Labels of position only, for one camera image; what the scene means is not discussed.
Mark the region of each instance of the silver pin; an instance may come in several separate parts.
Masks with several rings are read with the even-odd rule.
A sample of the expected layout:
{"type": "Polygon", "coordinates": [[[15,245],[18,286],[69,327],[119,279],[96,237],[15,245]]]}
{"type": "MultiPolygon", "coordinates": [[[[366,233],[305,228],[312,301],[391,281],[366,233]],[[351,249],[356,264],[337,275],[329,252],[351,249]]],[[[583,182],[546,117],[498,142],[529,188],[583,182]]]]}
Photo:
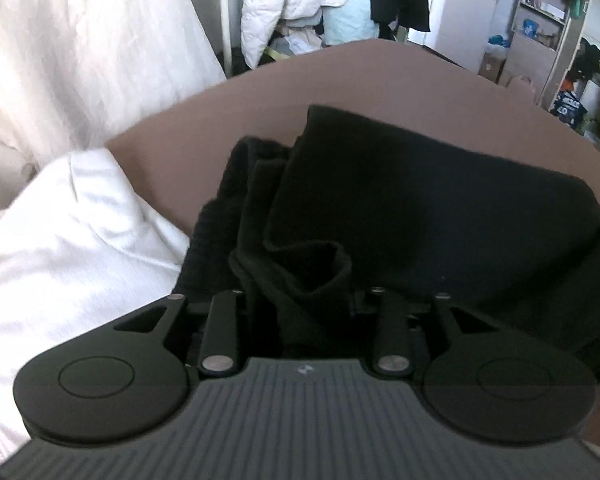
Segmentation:
{"type": "Polygon", "coordinates": [[[228,355],[210,355],[202,361],[202,367],[210,372],[225,372],[234,365],[228,355]]]}
{"type": "Polygon", "coordinates": [[[403,372],[410,364],[410,361],[401,355],[385,355],[378,359],[378,368],[385,372],[403,372]]]}

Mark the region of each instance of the white logo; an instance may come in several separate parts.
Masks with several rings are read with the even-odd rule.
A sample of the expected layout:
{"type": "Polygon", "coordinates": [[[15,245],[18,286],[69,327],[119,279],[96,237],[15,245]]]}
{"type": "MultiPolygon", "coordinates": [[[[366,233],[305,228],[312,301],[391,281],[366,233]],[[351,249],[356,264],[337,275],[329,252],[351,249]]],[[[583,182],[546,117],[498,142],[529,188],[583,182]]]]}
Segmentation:
{"type": "Polygon", "coordinates": [[[310,375],[315,372],[315,368],[311,365],[300,365],[298,367],[298,373],[302,375],[310,375]]]}

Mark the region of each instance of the brown surface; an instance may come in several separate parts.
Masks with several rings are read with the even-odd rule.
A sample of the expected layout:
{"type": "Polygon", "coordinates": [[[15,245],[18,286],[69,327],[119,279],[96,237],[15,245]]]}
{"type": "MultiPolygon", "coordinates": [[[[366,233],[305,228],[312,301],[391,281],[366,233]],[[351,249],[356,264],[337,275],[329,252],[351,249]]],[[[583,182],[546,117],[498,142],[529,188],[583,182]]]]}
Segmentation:
{"type": "MultiPolygon", "coordinates": [[[[257,136],[291,144],[312,103],[579,176],[600,202],[600,153],[585,139],[505,88],[415,46],[383,40],[259,68],[142,121],[108,147],[136,192],[190,232],[236,141],[257,136]]],[[[600,445],[600,407],[587,436],[600,445]]]]}

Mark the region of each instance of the white door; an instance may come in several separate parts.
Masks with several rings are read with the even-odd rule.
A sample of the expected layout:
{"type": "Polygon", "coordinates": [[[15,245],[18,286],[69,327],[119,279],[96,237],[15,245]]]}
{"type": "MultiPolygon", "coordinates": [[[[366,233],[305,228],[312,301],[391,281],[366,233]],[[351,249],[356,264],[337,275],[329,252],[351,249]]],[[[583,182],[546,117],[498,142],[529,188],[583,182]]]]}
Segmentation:
{"type": "Polygon", "coordinates": [[[498,0],[431,0],[424,44],[478,73],[498,0]]]}

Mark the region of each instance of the circular cover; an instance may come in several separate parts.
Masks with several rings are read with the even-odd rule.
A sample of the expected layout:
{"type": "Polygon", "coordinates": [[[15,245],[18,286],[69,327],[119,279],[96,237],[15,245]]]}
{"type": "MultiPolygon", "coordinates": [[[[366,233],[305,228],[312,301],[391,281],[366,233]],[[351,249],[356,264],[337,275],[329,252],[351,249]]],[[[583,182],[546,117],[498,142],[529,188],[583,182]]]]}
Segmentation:
{"type": "Polygon", "coordinates": [[[595,378],[572,356],[515,332],[463,335],[427,370],[435,412],[474,437],[534,444],[578,431],[595,378]]]}
{"type": "Polygon", "coordinates": [[[30,432],[106,444],[163,423],[182,405],[189,380],[175,356],[146,334],[107,335],[68,341],[20,370],[13,396],[30,432]]]}

